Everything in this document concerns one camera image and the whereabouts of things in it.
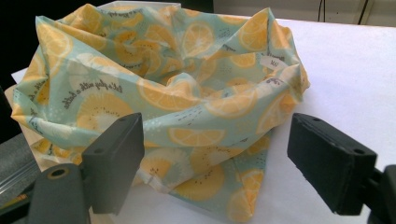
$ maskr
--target bag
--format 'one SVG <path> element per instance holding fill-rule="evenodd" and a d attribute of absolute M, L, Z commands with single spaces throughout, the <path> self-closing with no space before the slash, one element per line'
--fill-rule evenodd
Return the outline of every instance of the bag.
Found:
<path fill-rule="evenodd" d="M 81 162 L 113 121 L 141 112 L 145 158 L 135 184 L 248 221 L 270 130 L 308 88 L 289 28 L 181 7 L 85 5 L 37 17 L 39 47 L 13 113 L 39 133 L 41 157 Z"/>

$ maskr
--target black object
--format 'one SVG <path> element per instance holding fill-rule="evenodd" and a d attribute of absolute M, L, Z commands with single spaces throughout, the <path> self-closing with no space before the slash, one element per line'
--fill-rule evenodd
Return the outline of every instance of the black object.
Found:
<path fill-rule="evenodd" d="M 141 114 L 120 118 L 82 153 L 79 167 L 44 171 L 33 194 L 28 190 L 26 199 L 0 210 L 0 223 L 26 216 L 29 224 L 91 223 L 90 207 L 96 214 L 118 214 L 144 153 Z"/>
<path fill-rule="evenodd" d="M 334 213 L 357 216 L 366 204 L 368 223 L 396 223 L 396 165 L 382 174 L 368 147 L 321 119 L 296 113 L 288 156 Z"/>

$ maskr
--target white table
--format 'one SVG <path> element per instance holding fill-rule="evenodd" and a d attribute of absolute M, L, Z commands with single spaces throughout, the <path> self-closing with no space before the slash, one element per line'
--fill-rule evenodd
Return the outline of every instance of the white table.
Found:
<path fill-rule="evenodd" d="M 396 28 L 278 20 L 294 34 L 311 87 L 295 112 L 323 119 L 396 163 Z M 266 174 L 249 223 L 366 223 L 334 215 L 287 156 L 289 118 L 275 130 Z M 148 186 L 131 189 L 115 223 L 229 223 Z"/>

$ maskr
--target cloth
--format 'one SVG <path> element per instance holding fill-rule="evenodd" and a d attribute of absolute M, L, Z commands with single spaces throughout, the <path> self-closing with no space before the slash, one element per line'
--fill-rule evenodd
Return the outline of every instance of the cloth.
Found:
<path fill-rule="evenodd" d="M 42 157 L 81 162 L 113 121 L 141 112 L 135 184 L 248 221 L 270 130 L 309 86 L 289 28 L 266 8 L 247 18 L 181 7 L 80 7 L 36 18 L 39 47 L 12 118 L 41 134 Z"/>

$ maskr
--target patterned fabric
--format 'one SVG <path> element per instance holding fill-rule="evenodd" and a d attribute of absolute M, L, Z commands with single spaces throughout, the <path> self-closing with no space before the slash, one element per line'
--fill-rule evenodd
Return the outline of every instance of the patterned fabric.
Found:
<path fill-rule="evenodd" d="M 290 29 L 270 9 L 248 19 L 85 5 L 35 24 L 40 45 L 12 113 L 43 136 L 33 150 L 80 163 L 113 121 L 141 112 L 135 183 L 234 221 L 252 217 L 270 130 L 309 86 Z"/>

